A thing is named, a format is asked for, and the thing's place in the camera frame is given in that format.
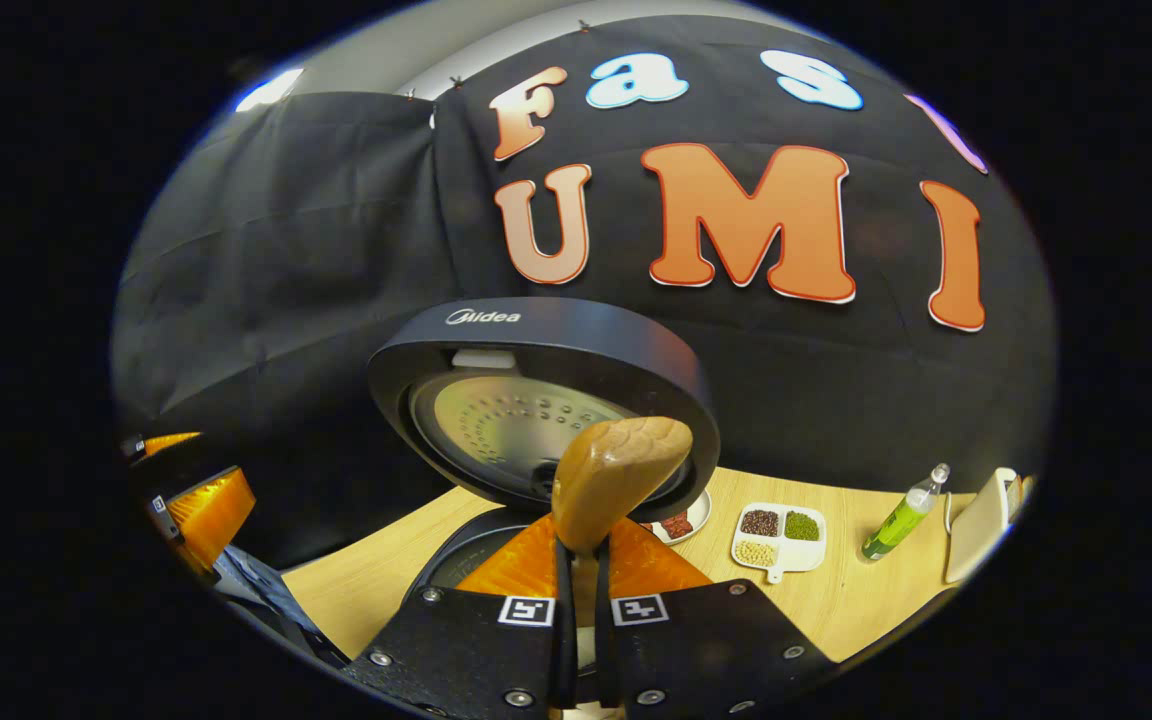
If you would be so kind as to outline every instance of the screw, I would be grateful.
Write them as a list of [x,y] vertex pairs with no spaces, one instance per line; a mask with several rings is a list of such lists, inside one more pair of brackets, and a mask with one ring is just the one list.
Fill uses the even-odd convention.
[[509,691],[503,694],[503,700],[508,702],[509,705],[515,707],[526,707],[530,706],[535,698],[528,691]]
[[639,692],[639,705],[658,705],[664,702],[664,691]]

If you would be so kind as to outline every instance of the green liquid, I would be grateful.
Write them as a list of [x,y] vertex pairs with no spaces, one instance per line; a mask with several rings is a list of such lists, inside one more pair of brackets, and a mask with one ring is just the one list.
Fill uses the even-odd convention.
[[925,514],[915,510],[902,497],[896,510],[882,522],[882,526],[874,530],[874,533],[861,546],[861,554],[870,560],[878,560],[892,552],[905,536],[914,532],[914,529],[925,518]]

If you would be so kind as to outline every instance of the orange letter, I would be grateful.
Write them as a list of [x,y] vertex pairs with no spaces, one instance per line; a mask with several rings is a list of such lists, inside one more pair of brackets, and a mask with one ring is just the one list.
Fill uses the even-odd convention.
[[561,285],[571,281],[585,268],[585,260],[589,260],[589,222],[585,219],[584,187],[593,174],[589,165],[564,165],[545,176],[545,187],[558,197],[558,225],[563,238],[561,249],[554,255],[545,255],[536,247],[536,233],[531,225],[531,196],[536,192],[536,183],[511,182],[497,191],[509,260],[529,281]]
[[[522,81],[494,97],[488,108],[497,111],[500,122],[500,145],[495,150],[495,159],[503,160],[516,156],[545,136],[545,128],[531,124],[531,114],[537,118],[548,118],[554,109],[554,94],[543,85],[558,85],[567,79],[567,70],[550,68]],[[536,88],[531,96],[526,91]]]
[[937,323],[975,333],[984,327],[980,256],[975,233],[980,211],[947,184],[924,181],[918,187],[941,223],[941,287],[927,298],[927,311]]
[[753,281],[782,232],[781,262],[767,273],[772,290],[821,302],[856,296],[842,251],[840,187],[847,162],[840,156],[781,147],[755,195],[746,195],[704,145],[653,147],[644,152],[643,165],[660,177],[664,204],[664,251],[650,271],[654,281],[692,287],[712,281],[714,266],[700,257],[703,223],[727,275],[740,287]]

